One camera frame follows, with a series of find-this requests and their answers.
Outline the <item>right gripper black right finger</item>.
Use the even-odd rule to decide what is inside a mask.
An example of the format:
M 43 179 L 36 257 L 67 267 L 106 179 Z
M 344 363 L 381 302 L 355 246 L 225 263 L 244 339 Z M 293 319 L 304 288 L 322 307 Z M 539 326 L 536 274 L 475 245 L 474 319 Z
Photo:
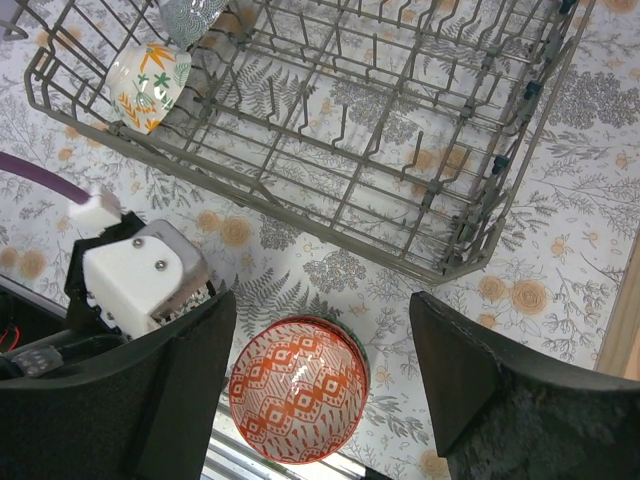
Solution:
M 638 478 L 638 382 L 544 355 L 427 292 L 409 316 L 452 478 Z

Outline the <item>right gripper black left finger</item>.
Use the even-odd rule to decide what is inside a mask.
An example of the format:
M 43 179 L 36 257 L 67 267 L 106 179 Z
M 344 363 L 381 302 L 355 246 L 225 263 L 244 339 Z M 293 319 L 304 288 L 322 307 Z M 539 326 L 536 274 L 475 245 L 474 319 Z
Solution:
M 59 375 L 2 381 L 2 478 L 199 478 L 236 318 L 221 293 Z

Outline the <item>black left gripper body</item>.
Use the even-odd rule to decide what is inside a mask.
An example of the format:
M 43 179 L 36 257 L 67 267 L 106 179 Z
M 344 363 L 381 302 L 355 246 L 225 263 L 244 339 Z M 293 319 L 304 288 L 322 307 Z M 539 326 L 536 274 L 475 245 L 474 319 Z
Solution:
M 175 316 L 168 323 L 179 318 L 183 311 L 195 308 L 202 302 L 204 293 L 213 294 L 214 292 L 210 277 L 210 282 L 203 291 L 176 311 Z M 60 331 L 2 354 L 2 378 L 42 377 L 63 365 L 97 356 L 135 340 L 123 336 L 120 331 L 106 329 L 93 317 L 84 319 L 77 317 L 73 321 L 68 321 L 68 313 L 69 306 Z

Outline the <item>red diamond patterned bowl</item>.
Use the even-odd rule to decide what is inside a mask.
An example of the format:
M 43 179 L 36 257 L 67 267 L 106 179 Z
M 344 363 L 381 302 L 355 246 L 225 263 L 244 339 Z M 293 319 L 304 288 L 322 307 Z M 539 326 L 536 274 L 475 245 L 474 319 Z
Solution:
M 363 365 L 332 330 L 273 323 L 238 356 L 228 384 L 231 417 L 259 454 L 307 464 L 341 449 L 364 413 Z

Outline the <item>yellow floral bowl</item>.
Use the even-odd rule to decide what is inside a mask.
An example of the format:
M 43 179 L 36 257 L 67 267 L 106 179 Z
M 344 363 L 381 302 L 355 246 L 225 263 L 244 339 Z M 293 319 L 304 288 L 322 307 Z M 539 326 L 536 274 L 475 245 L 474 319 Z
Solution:
M 191 55 L 161 43 L 128 45 L 118 53 L 105 78 L 110 103 L 124 124 L 151 133 L 182 94 Z

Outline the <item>grey dotted bowl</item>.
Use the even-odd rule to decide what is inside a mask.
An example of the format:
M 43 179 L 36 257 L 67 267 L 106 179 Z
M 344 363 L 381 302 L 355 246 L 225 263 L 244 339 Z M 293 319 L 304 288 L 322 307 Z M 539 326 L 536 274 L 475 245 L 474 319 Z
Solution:
M 228 5 L 226 0 L 160 0 L 159 14 L 170 39 L 187 49 L 200 40 Z

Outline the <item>blue zigzag bowl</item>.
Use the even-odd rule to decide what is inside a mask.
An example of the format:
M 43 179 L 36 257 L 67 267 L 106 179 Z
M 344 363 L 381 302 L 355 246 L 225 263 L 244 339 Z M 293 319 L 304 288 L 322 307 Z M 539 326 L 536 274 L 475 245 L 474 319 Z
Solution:
M 340 335 L 350 346 L 350 348 L 358 355 L 360 358 L 363 371 L 364 371 L 364 379 L 366 381 L 366 389 L 370 390 L 371 388 L 371 366 L 369 357 L 367 355 L 364 344 L 359 340 L 355 332 L 348 327 L 346 324 L 341 322 L 335 317 L 331 316 L 316 316 L 309 314 L 298 314 L 292 315 L 289 317 L 285 317 L 282 319 L 282 322 L 291 321 L 291 322 L 302 322 L 302 323 L 310 323 L 318 326 L 322 326 L 324 328 L 332 330 L 334 333 Z

